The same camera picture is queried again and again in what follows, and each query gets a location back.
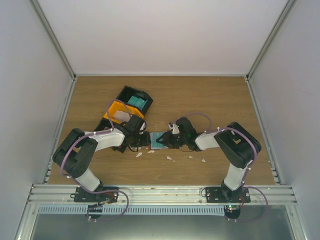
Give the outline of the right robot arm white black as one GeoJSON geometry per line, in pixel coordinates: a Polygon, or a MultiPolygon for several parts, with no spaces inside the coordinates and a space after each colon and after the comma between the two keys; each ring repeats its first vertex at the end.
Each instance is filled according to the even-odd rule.
{"type": "Polygon", "coordinates": [[[220,148],[229,168],[221,183],[221,196],[228,203],[234,202],[244,191],[244,183],[251,165],[262,150],[260,142],[238,122],[232,122],[216,131],[197,132],[187,117],[169,123],[169,130],[152,142],[168,149],[188,147],[192,152],[220,148]]]}

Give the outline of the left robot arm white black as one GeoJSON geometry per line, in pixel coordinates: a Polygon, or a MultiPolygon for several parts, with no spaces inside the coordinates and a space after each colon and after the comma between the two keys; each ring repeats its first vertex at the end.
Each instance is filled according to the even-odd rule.
{"type": "Polygon", "coordinates": [[[111,128],[100,131],[72,129],[52,156],[60,173],[84,188],[86,197],[92,202],[103,197],[102,182],[89,169],[95,152],[108,148],[139,149],[151,144],[146,121],[137,115],[131,116],[129,121],[110,124],[111,128]]]}

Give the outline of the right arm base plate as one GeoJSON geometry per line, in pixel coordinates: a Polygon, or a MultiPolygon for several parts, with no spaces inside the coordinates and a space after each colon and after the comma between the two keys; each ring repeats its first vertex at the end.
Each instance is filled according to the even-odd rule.
{"type": "Polygon", "coordinates": [[[200,190],[200,195],[206,198],[207,203],[250,203],[251,198],[248,189],[241,186],[237,190],[227,187],[212,186],[200,190]]]}

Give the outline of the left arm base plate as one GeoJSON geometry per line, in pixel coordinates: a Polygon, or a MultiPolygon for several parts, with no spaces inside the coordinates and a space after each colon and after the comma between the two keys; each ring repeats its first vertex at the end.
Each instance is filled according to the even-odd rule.
{"type": "Polygon", "coordinates": [[[70,194],[70,198],[76,203],[115,203],[118,201],[118,187],[102,186],[98,187],[95,192],[89,193],[81,187],[77,187],[75,193],[70,194]]]}

